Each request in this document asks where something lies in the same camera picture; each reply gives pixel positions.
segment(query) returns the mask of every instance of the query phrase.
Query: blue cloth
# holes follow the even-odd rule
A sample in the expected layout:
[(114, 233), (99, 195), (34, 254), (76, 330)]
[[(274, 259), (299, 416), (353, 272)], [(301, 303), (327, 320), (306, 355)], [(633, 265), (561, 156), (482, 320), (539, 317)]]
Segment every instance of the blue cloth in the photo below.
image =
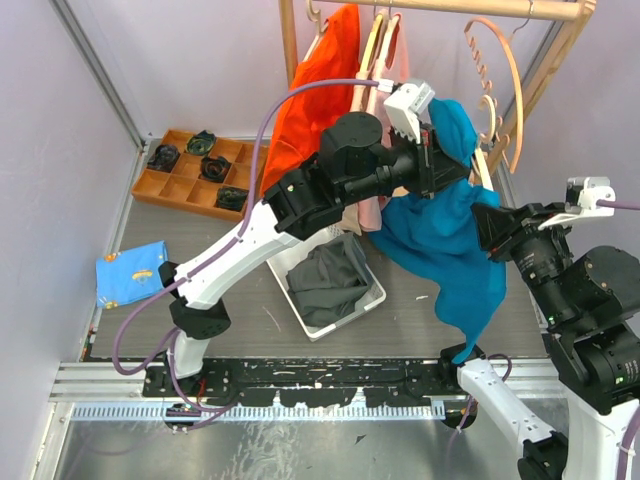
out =
[[(462, 106), (434, 99), (429, 114), (443, 151), (470, 166), (477, 137)], [(394, 262), (440, 286), (436, 315), (462, 330), (467, 340), (456, 364), (469, 356), (507, 291), (505, 264), (488, 260), (480, 250), (471, 214), (475, 202), (497, 206), (500, 197), (467, 180), (431, 200), (413, 194), (396, 197), (382, 211), (382, 230), (369, 234)]]
[(167, 258), (164, 242), (107, 255), (96, 261), (97, 303), (115, 308), (137, 302), (162, 290), (158, 267)]

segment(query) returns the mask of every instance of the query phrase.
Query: wooden sorting tray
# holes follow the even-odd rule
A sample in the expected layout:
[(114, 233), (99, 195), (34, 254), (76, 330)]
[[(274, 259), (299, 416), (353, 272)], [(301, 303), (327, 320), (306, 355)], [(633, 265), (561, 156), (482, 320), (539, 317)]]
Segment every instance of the wooden sorting tray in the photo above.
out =
[[(247, 210), (247, 202), (240, 212), (220, 208), (217, 205), (218, 190), (222, 187), (249, 190), (253, 143), (217, 139), (208, 156), (226, 158), (231, 168), (223, 183), (215, 183), (201, 178), (200, 162), (204, 156), (186, 153), (187, 142), (193, 135), (195, 133), (181, 130), (167, 131), (161, 145), (174, 145), (180, 152), (173, 170), (165, 173), (145, 168), (131, 194), (141, 202), (239, 222)], [(260, 147), (256, 188), (260, 187), (262, 181), (268, 150), (268, 147)]]

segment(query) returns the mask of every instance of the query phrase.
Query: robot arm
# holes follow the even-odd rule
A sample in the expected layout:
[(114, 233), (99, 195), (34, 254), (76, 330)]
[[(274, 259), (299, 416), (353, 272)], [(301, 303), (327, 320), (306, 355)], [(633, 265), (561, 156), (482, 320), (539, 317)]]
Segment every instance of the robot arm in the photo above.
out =
[[(259, 264), (339, 222), (348, 205), (378, 195), (391, 196), (397, 187), (431, 197), (469, 176), (469, 168), (442, 152), (433, 128), (418, 120), (431, 98), (429, 86), (414, 81), (400, 86), (387, 99), (391, 148), (381, 145), (382, 125), (374, 116), (352, 112), (340, 117), (322, 133), (320, 150), (265, 192), (253, 207), (242, 239), (174, 291), (171, 315), (182, 330), (175, 349), (178, 379), (200, 372), (209, 340), (230, 325), (222, 296)], [(165, 286), (174, 278), (188, 277), (238, 237), (239, 229), (235, 227), (186, 263), (163, 265), (160, 275)]]
[[(547, 319), (569, 405), (567, 441), (532, 416), (483, 358), (457, 368), (460, 387), (516, 446), (523, 479), (620, 478), (620, 445), (640, 394), (640, 342), (625, 323), (640, 311), (640, 262), (613, 247), (573, 262), (565, 238), (573, 223), (613, 215), (597, 206), (612, 198), (608, 179), (588, 177), (569, 180), (565, 203), (472, 207), (481, 248), (494, 261), (515, 262)], [(623, 478), (631, 478), (629, 467)]]

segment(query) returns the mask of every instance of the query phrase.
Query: gray floor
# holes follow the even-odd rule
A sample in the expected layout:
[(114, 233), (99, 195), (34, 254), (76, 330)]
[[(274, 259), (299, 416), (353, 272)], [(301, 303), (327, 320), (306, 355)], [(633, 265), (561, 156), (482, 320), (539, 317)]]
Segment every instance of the gray floor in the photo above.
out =
[[(181, 263), (210, 246), (232, 226), (222, 220), (134, 201), (121, 249), (165, 240), (169, 258)], [(212, 340), (207, 355), (437, 357), (442, 348), (464, 341), (456, 328), (435, 317), (436, 284), (394, 264), (366, 237), (362, 243), (368, 264), (387, 291), (387, 299), (379, 307), (311, 343), (271, 271), (263, 264), (225, 295), (232, 325)], [(510, 267), (507, 298), (481, 337), (480, 346), (487, 352), (514, 357), (544, 356), (528, 291), (518, 272)], [(416, 300), (425, 295), (428, 298)], [(170, 298), (161, 299), (139, 315), (122, 343), (121, 355), (146, 356), (172, 327)], [(132, 308), (125, 306), (103, 313), (93, 346), (94, 357), (110, 356), (116, 330)]]

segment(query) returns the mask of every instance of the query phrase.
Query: black mounting plate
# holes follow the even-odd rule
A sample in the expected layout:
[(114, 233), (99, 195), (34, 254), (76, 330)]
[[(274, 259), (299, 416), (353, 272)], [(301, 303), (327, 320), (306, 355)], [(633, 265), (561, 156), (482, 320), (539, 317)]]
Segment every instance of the black mounting plate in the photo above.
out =
[[(181, 380), (180, 387), (194, 397), (203, 379), (203, 401), (209, 405), (237, 400), (244, 406), (265, 407), (278, 393), (286, 407), (298, 402), (310, 408), (345, 406), (358, 388), (370, 408), (429, 406), (432, 396), (465, 395), (442, 380), (434, 360), (415, 358), (205, 359), (200, 375)], [(166, 366), (147, 368), (143, 396), (176, 396)]]

